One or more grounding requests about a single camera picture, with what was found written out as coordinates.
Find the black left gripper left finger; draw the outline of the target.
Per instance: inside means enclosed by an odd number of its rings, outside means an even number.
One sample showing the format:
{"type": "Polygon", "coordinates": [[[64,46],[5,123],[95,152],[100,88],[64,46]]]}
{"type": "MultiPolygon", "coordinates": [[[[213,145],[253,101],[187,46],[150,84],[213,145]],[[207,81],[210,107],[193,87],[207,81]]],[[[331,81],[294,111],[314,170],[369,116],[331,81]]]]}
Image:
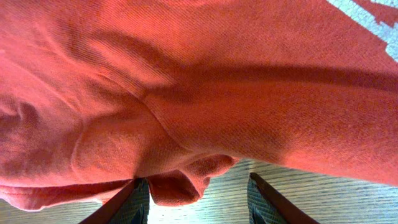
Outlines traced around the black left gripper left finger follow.
{"type": "Polygon", "coordinates": [[[149,196],[147,180],[133,180],[79,224],[147,224],[149,196]]]}

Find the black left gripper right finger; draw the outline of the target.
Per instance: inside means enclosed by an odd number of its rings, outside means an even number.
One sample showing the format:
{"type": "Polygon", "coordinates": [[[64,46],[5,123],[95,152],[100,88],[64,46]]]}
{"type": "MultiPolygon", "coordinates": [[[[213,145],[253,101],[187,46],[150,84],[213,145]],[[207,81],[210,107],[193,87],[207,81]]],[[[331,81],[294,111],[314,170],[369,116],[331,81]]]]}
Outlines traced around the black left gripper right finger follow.
{"type": "Polygon", "coordinates": [[[255,172],[247,193],[250,224],[319,224],[255,172]]]}

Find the red soccer t-shirt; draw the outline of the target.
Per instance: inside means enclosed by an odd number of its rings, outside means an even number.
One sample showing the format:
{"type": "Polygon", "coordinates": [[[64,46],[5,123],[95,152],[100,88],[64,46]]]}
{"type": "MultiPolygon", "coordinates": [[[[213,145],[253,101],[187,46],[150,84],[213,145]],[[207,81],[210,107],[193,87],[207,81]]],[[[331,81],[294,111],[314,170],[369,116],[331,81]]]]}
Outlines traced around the red soccer t-shirt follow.
{"type": "Polygon", "coordinates": [[[196,202],[241,158],[397,184],[396,1],[1,2],[1,198],[196,202]]]}

